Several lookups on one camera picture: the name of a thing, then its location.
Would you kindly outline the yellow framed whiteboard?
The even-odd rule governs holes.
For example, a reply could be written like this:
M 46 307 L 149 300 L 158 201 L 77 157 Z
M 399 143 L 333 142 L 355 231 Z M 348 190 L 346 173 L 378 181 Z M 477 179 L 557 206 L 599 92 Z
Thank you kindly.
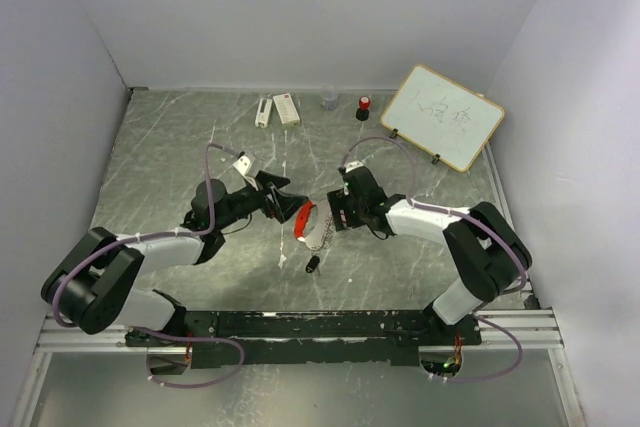
M 504 117 L 501 106 L 416 65 L 382 113 L 381 124 L 440 162 L 465 172 Z

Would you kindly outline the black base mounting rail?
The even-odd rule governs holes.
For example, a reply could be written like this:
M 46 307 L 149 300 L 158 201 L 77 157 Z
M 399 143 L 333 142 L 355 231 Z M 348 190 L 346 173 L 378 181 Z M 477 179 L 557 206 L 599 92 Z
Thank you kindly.
M 134 329 L 128 347 L 180 348 L 195 369 L 246 365 L 383 362 L 416 366 L 422 348 L 445 351 L 457 341 L 481 343 L 470 315 L 450 326 L 426 310 L 308 312 L 191 311 L 178 331 L 186 341 L 164 340 Z

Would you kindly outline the white green staple box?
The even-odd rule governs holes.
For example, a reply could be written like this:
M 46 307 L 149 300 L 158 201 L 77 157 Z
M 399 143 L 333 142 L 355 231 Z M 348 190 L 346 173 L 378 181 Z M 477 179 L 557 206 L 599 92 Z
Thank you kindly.
M 275 95 L 272 100 L 284 128 L 300 125 L 301 118 L 290 93 Z

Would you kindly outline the red handled metal key holder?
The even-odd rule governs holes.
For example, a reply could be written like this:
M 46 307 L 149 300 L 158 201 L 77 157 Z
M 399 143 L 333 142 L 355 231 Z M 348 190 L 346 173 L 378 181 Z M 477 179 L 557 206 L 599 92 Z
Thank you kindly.
M 293 234 L 307 249 L 322 250 L 330 243 L 333 232 L 333 217 L 327 200 L 308 201 L 301 207 Z

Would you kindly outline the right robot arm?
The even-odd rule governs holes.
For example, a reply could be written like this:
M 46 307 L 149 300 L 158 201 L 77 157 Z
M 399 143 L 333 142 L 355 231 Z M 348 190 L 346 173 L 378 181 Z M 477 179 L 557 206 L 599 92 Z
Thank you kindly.
M 388 196 L 360 162 L 339 173 L 343 186 L 327 195 L 338 231 L 366 227 L 381 240 L 411 236 L 448 249 L 457 279 L 426 308 L 424 331 L 431 342 L 448 343 L 464 317 L 526 284 L 531 254 L 495 205 L 443 207 Z

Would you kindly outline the clear paperclip jar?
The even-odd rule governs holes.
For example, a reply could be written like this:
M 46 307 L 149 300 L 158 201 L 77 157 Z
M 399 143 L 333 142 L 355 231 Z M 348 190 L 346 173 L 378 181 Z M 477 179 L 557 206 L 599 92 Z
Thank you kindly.
M 339 94 L 332 86 L 323 86 L 320 89 L 320 98 L 326 110 L 333 111 L 337 108 Z

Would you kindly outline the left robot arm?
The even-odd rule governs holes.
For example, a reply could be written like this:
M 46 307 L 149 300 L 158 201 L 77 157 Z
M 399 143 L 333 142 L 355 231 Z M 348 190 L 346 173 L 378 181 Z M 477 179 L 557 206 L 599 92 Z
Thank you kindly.
M 45 280 L 41 298 L 69 326 L 89 335 L 120 323 L 149 329 L 162 345 L 176 345 L 187 332 L 186 308 L 157 289 L 136 289 L 138 275 L 209 261 L 224 245 L 225 229 L 257 211 L 285 223 L 308 200 L 283 192 L 289 182 L 260 171 L 254 183 L 228 192 L 222 181 L 207 179 L 197 186 L 184 221 L 172 231 L 127 237 L 92 228 Z

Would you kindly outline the white stapler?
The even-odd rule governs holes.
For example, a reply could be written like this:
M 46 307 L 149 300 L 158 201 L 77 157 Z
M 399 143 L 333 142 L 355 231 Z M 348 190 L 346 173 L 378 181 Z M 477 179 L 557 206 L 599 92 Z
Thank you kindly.
M 273 100 L 271 98 L 261 98 L 258 102 L 254 125 L 256 128 L 267 128 L 270 123 Z

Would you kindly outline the red black stamp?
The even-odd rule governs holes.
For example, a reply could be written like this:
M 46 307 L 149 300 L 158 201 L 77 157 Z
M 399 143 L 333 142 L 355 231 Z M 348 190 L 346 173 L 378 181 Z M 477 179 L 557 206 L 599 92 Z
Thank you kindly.
M 361 96 L 358 101 L 358 108 L 356 110 L 356 119 L 359 121 L 366 121 L 369 119 L 369 109 L 371 106 L 371 99 L 368 96 Z

